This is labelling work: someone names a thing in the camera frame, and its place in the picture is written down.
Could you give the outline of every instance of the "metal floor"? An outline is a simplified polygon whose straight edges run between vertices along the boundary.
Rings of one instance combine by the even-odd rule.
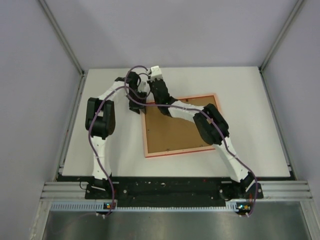
[[[257,203],[250,218],[232,212],[52,211],[44,240],[310,240],[298,202]]]

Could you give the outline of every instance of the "connector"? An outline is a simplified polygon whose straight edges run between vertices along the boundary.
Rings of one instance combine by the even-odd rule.
[[[156,80],[163,80],[162,71],[159,66],[152,66],[148,71],[148,78],[150,82]]]

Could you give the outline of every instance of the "orange frame border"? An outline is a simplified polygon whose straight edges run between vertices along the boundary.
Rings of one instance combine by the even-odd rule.
[[[202,94],[202,95],[192,95],[192,96],[185,96],[179,97],[178,100],[184,99],[195,99],[195,98],[202,98],[202,97],[214,97],[214,101],[218,111],[222,114],[220,102],[216,93],[212,94]],[[160,151],[160,152],[148,152],[148,142],[147,142],[147,128],[146,128],[146,117],[145,114],[141,113],[142,118],[142,137],[143,137],[143,152],[145,158],[152,158],[152,157],[161,157],[161,156],[170,156],[170,155],[177,155],[177,154],[186,154],[186,153],[196,153],[196,152],[203,152],[203,151],[210,151],[214,150],[215,148],[212,146],[201,146],[201,147],[194,147],[194,148],[186,148],[180,150],[169,150],[169,151]]]

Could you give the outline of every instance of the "white wall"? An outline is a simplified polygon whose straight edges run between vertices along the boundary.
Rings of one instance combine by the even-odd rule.
[[[298,175],[320,210],[320,1],[308,0],[265,72]]]
[[[29,237],[79,75],[35,0],[0,7],[0,239]]]
[[[83,68],[259,66],[297,0],[47,0]]]

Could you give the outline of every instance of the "white tabletop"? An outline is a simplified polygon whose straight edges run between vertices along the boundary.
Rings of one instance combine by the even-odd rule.
[[[124,68],[89,70],[64,164],[64,176],[91,175],[94,158],[85,129],[87,101],[104,93],[127,71]],[[217,94],[233,146],[258,177],[290,175],[257,67],[162,68],[162,74],[173,97]],[[142,119],[129,110],[128,102],[124,97],[115,106],[116,127],[108,137],[106,154],[110,157],[113,176],[228,177],[215,150],[145,158]]]

